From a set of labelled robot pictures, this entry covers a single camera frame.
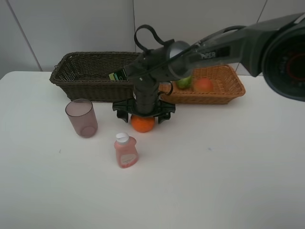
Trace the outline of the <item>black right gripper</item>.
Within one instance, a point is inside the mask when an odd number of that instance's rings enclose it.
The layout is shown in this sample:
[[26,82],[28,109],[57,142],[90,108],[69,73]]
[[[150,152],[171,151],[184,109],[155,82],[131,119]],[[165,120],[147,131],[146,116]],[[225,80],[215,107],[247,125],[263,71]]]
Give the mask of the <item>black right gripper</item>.
[[152,86],[136,84],[133,87],[133,98],[112,103],[112,110],[116,112],[117,118],[125,123],[129,122],[129,115],[157,117],[158,124],[169,120],[176,105],[159,99],[159,85],[159,82]]

